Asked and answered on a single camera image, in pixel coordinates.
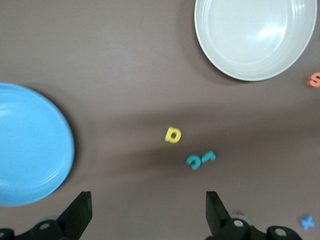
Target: foam letter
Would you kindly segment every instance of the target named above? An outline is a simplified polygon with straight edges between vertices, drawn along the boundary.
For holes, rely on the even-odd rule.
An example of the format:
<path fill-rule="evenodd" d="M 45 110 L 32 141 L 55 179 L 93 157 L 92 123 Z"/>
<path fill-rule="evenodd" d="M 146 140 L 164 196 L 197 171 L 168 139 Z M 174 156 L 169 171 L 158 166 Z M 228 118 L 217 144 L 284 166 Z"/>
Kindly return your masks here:
<path fill-rule="evenodd" d="M 216 159 L 216 155 L 213 151 L 208 151 L 207 153 L 205 153 L 202 158 L 201 158 L 201 162 L 204 164 L 205 162 L 209 161 L 209 160 L 215 160 Z"/>
<path fill-rule="evenodd" d="M 201 158 L 196 154 L 190 155 L 186 159 L 186 163 L 191 166 L 192 170 L 197 170 L 201 165 Z"/>
<path fill-rule="evenodd" d="M 164 140 L 171 144 L 175 144 L 180 140 L 180 138 L 181 138 L 181 131 L 178 128 L 171 126 L 169 127 Z"/>
<path fill-rule="evenodd" d="M 315 72 L 308 77 L 308 81 L 306 82 L 309 86 L 314 88 L 320 87 L 320 72 Z"/>

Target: screw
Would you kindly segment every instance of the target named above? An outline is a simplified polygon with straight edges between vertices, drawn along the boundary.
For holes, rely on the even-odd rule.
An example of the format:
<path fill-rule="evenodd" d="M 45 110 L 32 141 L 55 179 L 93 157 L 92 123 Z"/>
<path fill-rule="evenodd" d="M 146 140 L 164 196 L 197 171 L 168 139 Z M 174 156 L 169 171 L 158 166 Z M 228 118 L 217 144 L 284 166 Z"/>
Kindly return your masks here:
<path fill-rule="evenodd" d="M 39 227 L 39 229 L 40 230 L 44 230 L 44 229 L 47 229 L 48 227 L 50 227 L 50 224 L 49 223 L 44 223 Z"/>
<path fill-rule="evenodd" d="M 233 222 L 233 224 L 237 227 L 237 228 L 243 228 L 244 227 L 244 223 L 240 220 L 235 220 Z"/>
<path fill-rule="evenodd" d="M 285 230 L 281 229 L 281 228 L 276 228 L 275 233 L 278 234 L 280 237 L 286 237 L 287 233 Z"/>

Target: brown table surface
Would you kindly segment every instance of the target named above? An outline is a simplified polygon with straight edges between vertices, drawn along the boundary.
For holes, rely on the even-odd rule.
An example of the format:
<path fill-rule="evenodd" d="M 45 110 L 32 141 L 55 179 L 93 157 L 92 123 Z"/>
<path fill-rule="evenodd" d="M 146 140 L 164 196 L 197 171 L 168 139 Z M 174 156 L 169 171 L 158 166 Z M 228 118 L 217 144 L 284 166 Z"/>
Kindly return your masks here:
<path fill-rule="evenodd" d="M 73 169 L 50 196 L 0 207 L 17 234 L 91 191 L 82 240 L 204 240 L 206 191 L 258 230 L 319 239 L 320 22 L 302 56 L 272 79 L 217 70 L 194 28 L 195 0 L 0 1 L 0 81 L 33 88 L 66 115 Z M 182 131 L 165 142 L 168 127 Z M 192 171 L 191 154 L 216 161 Z M 304 231 L 299 218 L 316 227 Z"/>

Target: yellow foam letter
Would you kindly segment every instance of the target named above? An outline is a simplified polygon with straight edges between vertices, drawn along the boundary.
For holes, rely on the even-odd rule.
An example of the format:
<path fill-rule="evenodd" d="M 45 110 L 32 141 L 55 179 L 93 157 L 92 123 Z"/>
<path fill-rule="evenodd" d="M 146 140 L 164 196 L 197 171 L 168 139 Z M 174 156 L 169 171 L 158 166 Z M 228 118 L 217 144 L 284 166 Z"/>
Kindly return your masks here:
<path fill-rule="evenodd" d="M 181 131 L 178 128 L 175 127 L 169 127 L 168 131 L 165 135 L 165 141 L 169 142 L 171 144 L 177 143 L 181 138 Z"/>

